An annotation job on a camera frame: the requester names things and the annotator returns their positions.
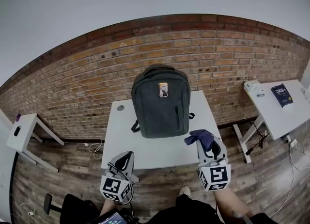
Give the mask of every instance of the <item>blue cloth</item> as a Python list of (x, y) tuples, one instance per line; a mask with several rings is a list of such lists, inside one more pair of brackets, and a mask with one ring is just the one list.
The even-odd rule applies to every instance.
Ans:
[(214, 141), (214, 136), (212, 133), (208, 132), (205, 129), (199, 129), (189, 132), (190, 136), (185, 138), (184, 141), (186, 145), (193, 144), (197, 140), (201, 141), (204, 149), (209, 152), (212, 149), (212, 143)]

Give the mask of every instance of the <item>small white table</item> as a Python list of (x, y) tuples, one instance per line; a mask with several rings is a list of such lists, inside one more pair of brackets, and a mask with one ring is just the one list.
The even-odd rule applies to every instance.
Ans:
[(58, 172), (58, 169), (46, 163), (39, 157), (35, 156), (29, 150), (27, 150), (27, 146), (29, 143), (29, 139), (31, 136), (36, 138), (39, 142), (42, 142), (42, 139), (38, 135), (33, 132), (35, 124), (39, 124), (50, 136), (52, 136), (58, 143), (64, 145), (64, 142), (56, 136), (44, 123), (37, 117), (36, 113), (22, 115), (19, 118), (19, 121), (15, 121), (13, 127), (11, 129), (10, 135), (6, 141), (6, 144), (14, 148), (20, 155), (29, 160), (30, 162), (37, 164), (40, 163), (44, 167)]
[[(282, 108), (271, 91), (272, 87), (282, 83), (293, 99), (293, 103), (284, 106), (284, 108)], [(265, 122), (273, 140), (288, 134), (310, 118), (310, 103), (307, 102), (302, 93), (301, 89), (303, 86), (298, 80), (262, 83), (261, 88), (265, 94), (263, 97), (257, 97), (257, 93), (255, 92), (247, 92), (259, 112), (259, 116), (255, 120), (254, 125), (258, 128)], [(238, 125), (233, 125), (242, 147), (246, 163), (251, 162), (250, 156), (246, 155), (248, 151), (246, 142), (256, 132), (256, 127), (254, 125), (250, 127), (244, 136), (241, 135)]]
[[(124, 106), (124, 110), (117, 110), (120, 105)], [(206, 129), (220, 138), (203, 91), (191, 92), (189, 112), (195, 114), (195, 118), (189, 121), (189, 131)], [(132, 100), (112, 103), (101, 168), (107, 169), (107, 163), (113, 157), (126, 151), (133, 151), (135, 154), (134, 169), (165, 168), (199, 163), (196, 144), (187, 146), (184, 142), (184, 138), (189, 134), (162, 139), (146, 139), (141, 132), (131, 131), (136, 119)]]

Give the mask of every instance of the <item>backpack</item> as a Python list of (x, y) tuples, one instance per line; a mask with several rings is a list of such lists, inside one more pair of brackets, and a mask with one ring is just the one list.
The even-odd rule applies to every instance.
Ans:
[(145, 138), (188, 133), (189, 119), (195, 115), (189, 114), (190, 87), (184, 72), (154, 64), (136, 77), (131, 96), (137, 116), (133, 132), (140, 130)]

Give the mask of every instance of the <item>dark blue book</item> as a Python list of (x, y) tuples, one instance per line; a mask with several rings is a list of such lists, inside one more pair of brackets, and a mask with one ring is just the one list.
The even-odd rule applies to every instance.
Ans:
[(293, 103), (293, 99), (290, 93), (285, 88), (284, 84), (280, 84), (278, 86), (271, 88), (272, 93), (275, 95), (278, 102), (284, 107), (287, 104)]

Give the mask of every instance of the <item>black chair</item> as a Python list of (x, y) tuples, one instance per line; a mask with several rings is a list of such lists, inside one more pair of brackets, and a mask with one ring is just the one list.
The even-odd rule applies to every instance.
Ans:
[(83, 201), (71, 194), (66, 195), (64, 198), (62, 208), (52, 205), (52, 196), (46, 194), (43, 209), (46, 214), (49, 214), (50, 210), (61, 213), (60, 224), (86, 224), (98, 218), (100, 214), (92, 201)]

